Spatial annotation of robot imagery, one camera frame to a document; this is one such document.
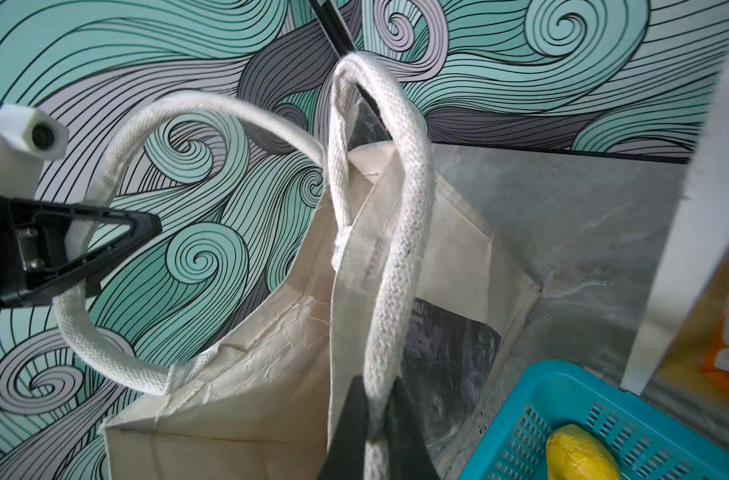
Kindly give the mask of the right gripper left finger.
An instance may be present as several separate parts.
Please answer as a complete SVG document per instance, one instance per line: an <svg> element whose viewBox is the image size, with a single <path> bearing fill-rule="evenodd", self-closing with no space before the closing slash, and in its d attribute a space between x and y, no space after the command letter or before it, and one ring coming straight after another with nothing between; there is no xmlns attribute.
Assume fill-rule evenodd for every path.
<svg viewBox="0 0 729 480"><path fill-rule="evenodd" d="M369 404L364 379L354 376L318 480L363 480L368 434Z"/></svg>

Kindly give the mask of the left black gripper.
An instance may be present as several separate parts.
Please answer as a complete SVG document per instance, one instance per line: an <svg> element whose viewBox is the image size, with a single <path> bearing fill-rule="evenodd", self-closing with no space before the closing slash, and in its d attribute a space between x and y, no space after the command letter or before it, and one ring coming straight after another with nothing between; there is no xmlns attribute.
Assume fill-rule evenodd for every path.
<svg viewBox="0 0 729 480"><path fill-rule="evenodd" d="M0 197L0 308L95 286L160 232L150 213Z"/></svg>

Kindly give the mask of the beige canvas tote bag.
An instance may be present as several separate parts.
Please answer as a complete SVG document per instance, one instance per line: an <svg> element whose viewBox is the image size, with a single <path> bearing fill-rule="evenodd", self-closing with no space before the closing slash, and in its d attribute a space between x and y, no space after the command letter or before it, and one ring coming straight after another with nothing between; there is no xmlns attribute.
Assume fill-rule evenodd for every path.
<svg viewBox="0 0 729 480"><path fill-rule="evenodd" d="M435 169L425 122L373 56L344 56L330 82L328 140L250 103L185 91L132 116L86 199L106 206L138 148L189 113L232 115L324 170L326 191L286 283L184 364L142 361L108 341L78 284L52 306L66 344L140 392L104 428L116 479L316 479L354 376L369 404L364 479L389 478L385 415L414 318L442 313L503 336L537 298L528 275Z"/></svg>

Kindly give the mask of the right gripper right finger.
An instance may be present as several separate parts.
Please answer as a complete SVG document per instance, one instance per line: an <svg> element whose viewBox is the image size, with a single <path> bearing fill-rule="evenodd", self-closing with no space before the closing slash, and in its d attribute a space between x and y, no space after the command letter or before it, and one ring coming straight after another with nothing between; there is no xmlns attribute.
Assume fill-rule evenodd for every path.
<svg viewBox="0 0 729 480"><path fill-rule="evenodd" d="M389 478L392 480L438 480L438 472L430 458L420 423L402 378L397 377L385 415L389 452Z"/></svg>

